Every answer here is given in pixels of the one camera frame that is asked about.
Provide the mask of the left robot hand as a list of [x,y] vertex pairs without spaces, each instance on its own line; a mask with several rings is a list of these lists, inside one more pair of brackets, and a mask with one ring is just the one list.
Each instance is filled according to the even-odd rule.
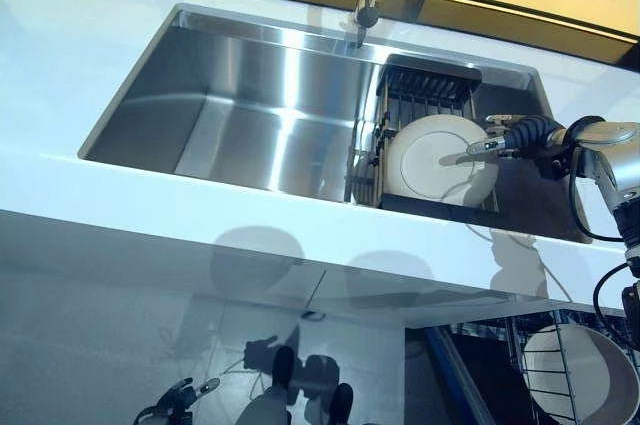
[[171,386],[154,405],[142,409],[133,423],[191,425],[194,423],[191,407],[219,385],[218,377],[197,385],[192,377],[184,378]]

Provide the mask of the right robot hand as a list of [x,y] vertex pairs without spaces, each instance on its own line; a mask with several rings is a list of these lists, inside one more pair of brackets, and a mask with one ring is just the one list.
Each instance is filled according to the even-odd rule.
[[469,156],[498,153],[502,150],[524,152],[526,156],[549,146],[564,127],[546,115],[489,115],[485,122],[497,128],[496,135],[471,143]]

